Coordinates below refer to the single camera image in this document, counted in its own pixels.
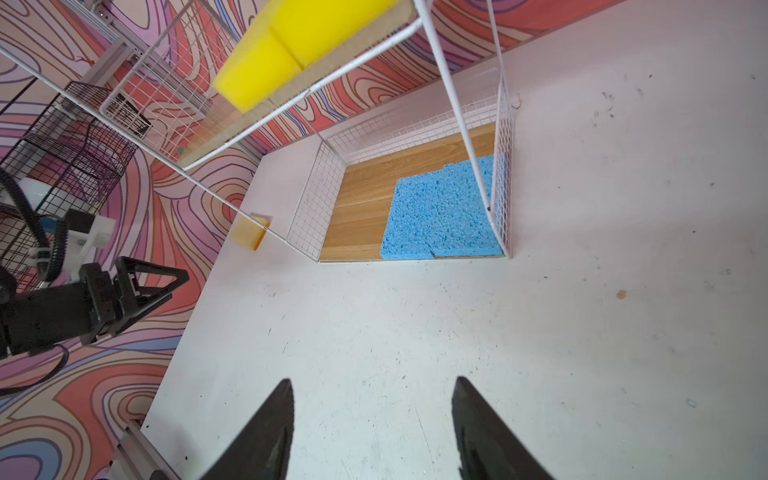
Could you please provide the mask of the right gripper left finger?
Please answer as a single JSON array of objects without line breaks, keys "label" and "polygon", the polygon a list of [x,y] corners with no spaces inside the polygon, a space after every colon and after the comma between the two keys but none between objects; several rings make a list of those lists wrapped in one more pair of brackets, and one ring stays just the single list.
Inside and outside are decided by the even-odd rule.
[{"label": "right gripper left finger", "polygon": [[292,383],[283,379],[202,479],[285,479],[294,419]]}]

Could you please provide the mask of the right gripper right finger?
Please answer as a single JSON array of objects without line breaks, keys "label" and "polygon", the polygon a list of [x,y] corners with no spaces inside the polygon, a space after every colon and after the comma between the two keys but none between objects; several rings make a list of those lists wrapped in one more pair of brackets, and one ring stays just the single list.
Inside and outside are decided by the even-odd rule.
[{"label": "right gripper right finger", "polygon": [[464,376],[456,379],[452,418],[462,479],[553,479]]}]

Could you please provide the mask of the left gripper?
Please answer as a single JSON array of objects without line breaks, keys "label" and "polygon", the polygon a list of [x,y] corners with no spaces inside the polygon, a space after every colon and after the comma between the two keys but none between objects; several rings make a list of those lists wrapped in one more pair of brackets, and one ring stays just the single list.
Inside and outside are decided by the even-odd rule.
[{"label": "left gripper", "polygon": [[[186,270],[121,256],[116,280],[96,264],[75,283],[17,293],[1,303],[1,357],[35,355],[66,340],[85,345],[118,336],[172,299],[189,280]],[[141,285],[140,274],[170,277],[165,286]]]}]

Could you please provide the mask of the beige sponge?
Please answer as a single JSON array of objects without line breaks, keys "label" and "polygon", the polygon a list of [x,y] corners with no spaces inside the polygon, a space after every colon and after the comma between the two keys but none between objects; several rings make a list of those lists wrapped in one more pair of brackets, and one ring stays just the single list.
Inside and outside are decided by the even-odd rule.
[{"label": "beige sponge", "polygon": [[269,227],[271,225],[271,218],[259,215],[251,215],[249,218],[246,218],[238,215],[237,220],[230,229],[229,239],[246,250],[256,251],[266,235],[266,230],[258,226],[257,222],[265,227]]}]

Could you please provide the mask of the blue sponge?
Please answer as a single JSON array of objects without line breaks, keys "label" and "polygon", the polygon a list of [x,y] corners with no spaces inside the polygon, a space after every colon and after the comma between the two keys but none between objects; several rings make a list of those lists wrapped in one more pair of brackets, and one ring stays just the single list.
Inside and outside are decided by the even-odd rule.
[{"label": "blue sponge", "polygon": [[437,173],[432,187],[432,218],[426,242],[435,257],[503,255],[469,160],[446,165]]},{"label": "blue sponge", "polygon": [[437,215],[443,178],[444,171],[437,170],[397,181],[382,238],[382,259],[435,258],[428,236]]}]

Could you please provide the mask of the yellow sponge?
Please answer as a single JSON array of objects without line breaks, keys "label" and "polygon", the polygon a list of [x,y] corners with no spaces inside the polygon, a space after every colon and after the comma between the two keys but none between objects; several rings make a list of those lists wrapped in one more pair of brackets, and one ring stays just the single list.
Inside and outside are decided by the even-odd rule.
[{"label": "yellow sponge", "polygon": [[262,11],[302,68],[326,56],[397,4],[392,0],[277,0]]},{"label": "yellow sponge", "polygon": [[228,56],[213,86],[246,113],[301,71],[301,64],[274,32],[270,19],[258,16]]}]

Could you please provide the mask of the white wire wooden shelf rack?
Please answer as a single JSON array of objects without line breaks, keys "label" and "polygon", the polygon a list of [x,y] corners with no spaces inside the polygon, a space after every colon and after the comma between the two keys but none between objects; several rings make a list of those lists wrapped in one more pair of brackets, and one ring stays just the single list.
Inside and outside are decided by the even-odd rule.
[{"label": "white wire wooden shelf rack", "polygon": [[213,113],[215,91],[197,88],[176,72],[182,57],[172,52],[173,41],[186,41],[195,67],[210,75],[221,69],[225,56],[235,46],[233,33],[212,7],[191,1],[108,96],[88,112],[183,178],[191,179],[196,168],[419,31],[426,33],[435,55],[444,98],[436,101],[433,111],[398,104],[379,114],[366,115],[361,122],[345,129],[322,135],[284,242],[319,261],[348,167],[436,145],[451,136],[462,139],[468,160],[476,163],[479,153],[472,132],[489,125],[494,129],[492,178],[478,180],[476,185],[495,241],[502,253],[509,255],[508,206],[515,111],[505,69],[496,63],[478,75],[455,78],[439,46],[427,1],[403,1],[380,16],[357,35],[351,53],[336,54],[332,71],[309,75],[304,88],[291,98],[259,108],[253,114],[233,114],[223,120]]}]

